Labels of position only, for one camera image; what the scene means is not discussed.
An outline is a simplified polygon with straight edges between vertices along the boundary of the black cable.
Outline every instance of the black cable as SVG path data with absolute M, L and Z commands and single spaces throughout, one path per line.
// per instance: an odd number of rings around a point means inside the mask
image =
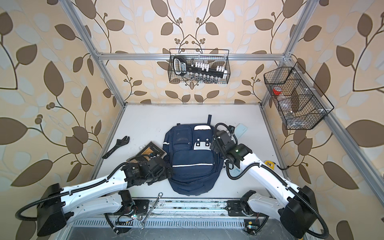
M 135 156 L 135 157 L 132 157 L 128 160 L 128 162 L 132 159 L 135 159 L 137 157 L 140 157 L 140 156 L 147 156 L 147 157 L 150 157 L 150 155 L 148 154 L 142 154 L 142 155 L 138 155 L 138 156 Z M 37 201 L 34 201 L 28 205 L 25 205 L 24 207 L 20 208 L 16 213 L 15 213 L 15 217 L 19 220 L 22 220 L 22 221 L 37 221 L 37 217 L 26 217 L 26 216 L 23 216 L 22 213 L 27 210 L 28 208 L 30 207 L 33 207 L 33 206 L 36 206 L 36 205 L 39 205 L 41 203 L 44 203 L 46 201 L 49 201 L 49 200 L 53 200 L 53 199 L 56 199 L 56 198 L 59 198 L 59 197 L 63 197 L 63 196 L 66 196 L 66 195 L 69 195 L 69 194 L 74 194 L 74 193 L 77 193 L 77 192 L 81 192 L 81 191 L 84 191 L 84 190 L 88 190 L 88 189 L 91 189 L 93 187 L 97 187 L 98 185 L 100 184 L 103 184 L 105 182 L 107 182 L 116 172 L 117 170 L 119 170 L 122 166 L 124 165 L 127 165 L 128 162 L 122 162 L 120 163 L 112 172 L 111 174 L 109 174 L 107 176 L 107 179 L 103 179 L 97 183 L 94 183 L 94 184 L 91 184 L 91 185 L 88 185 L 88 186 L 85 186 L 85 187 L 81 187 L 79 189 L 75 189 L 73 191 L 67 191 L 67 192 L 62 192 L 62 193 L 59 193 L 59 194 L 55 194 L 55 195 L 52 195 L 52 196 L 49 196 L 49 197 L 46 197 L 46 198 L 43 198 L 43 199 L 40 199 L 40 200 L 37 200 Z
M 237 180 L 239 178 L 241 178 L 251 167 L 254 167 L 254 166 L 259 166 L 259 167 L 262 167 L 264 168 L 265 170 L 269 171 L 275 178 L 277 178 L 283 185 L 284 187 L 287 187 L 288 186 L 288 183 L 286 183 L 284 181 L 284 179 L 282 179 L 277 173 L 275 173 L 275 171 L 273 171 L 271 168 L 269 168 L 268 166 L 266 165 L 260 165 L 260 163 L 258 162 L 254 162 L 254 163 L 251 163 L 249 164 L 239 175 L 237 175 L 236 177 L 233 177 L 231 176 L 231 174 L 229 173 L 229 169 L 228 169 L 228 161 L 225 162 L 226 166 L 227 166 L 227 175 L 230 179 L 232 180 Z M 289 191 L 291 191 L 302 203 L 304 203 L 304 205 L 316 216 L 316 218 L 319 220 L 319 222 L 321 223 L 321 226 L 323 227 L 323 230 L 324 232 L 322 234 L 319 234 L 319 233 L 315 233 L 311 230 L 307 230 L 307 232 L 309 234 L 311 234 L 312 236 L 314 237 L 317 237 L 317 238 L 321 238 L 321 239 L 325 239 L 329 236 L 329 229 L 328 229 L 328 226 L 327 224 L 325 223 L 324 219 L 321 217 L 321 215 L 311 206 L 311 204 L 309 202 L 307 202 L 302 196 L 300 196 L 292 187 L 287 187 L 287 189 Z

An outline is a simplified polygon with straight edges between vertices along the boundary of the yellow tape measure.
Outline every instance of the yellow tape measure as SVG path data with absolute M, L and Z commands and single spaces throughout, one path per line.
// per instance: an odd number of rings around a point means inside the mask
M 273 162 L 271 162 L 271 161 L 265 161 L 264 163 L 265 163 L 265 165 L 267 165 L 270 168 L 272 168 L 272 170 L 275 168 L 275 164 Z

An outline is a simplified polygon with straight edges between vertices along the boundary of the vent grille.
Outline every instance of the vent grille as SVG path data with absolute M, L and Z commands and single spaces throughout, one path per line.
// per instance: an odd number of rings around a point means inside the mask
M 140 221 L 133 220 L 131 222 L 119 225 L 119 227 L 138 227 Z M 85 218 L 77 220 L 73 224 L 74 227 L 110 227 L 107 221 L 101 218 Z M 232 228 L 243 229 L 243 219 L 195 219 L 186 220 L 181 218 L 153 218 L 148 219 L 146 228 Z

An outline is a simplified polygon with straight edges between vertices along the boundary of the adjustable wrench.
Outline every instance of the adjustable wrench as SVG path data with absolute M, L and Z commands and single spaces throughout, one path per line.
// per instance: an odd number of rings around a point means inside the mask
M 155 209 L 156 205 L 158 204 L 160 198 L 163 196 L 163 193 L 162 192 L 159 192 L 159 195 L 157 196 L 156 198 L 156 201 L 155 203 L 153 204 L 152 208 L 149 210 L 149 212 L 147 213 L 147 215 L 145 216 L 144 220 L 139 224 L 139 227 L 142 227 L 141 230 L 143 230 L 145 228 L 145 224 L 149 218 L 149 216 L 151 215 L 151 213 L 153 212 L 153 210 Z

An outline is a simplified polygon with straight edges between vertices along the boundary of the black wire basket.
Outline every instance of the black wire basket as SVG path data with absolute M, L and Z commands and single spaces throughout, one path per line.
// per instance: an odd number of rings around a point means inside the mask
M 169 50 L 168 77 L 170 83 L 228 84 L 229 50 L 171 48 Z
M 314 81 L 314 86 L 304 82 L 300 69 L 296 63 L 292 68 L 280 67 L 264 74 L 265 86 L 287 130 L 311 130 L 334 109 Z M 324 106 L 314 91 L 324 96 L 331 107 Z

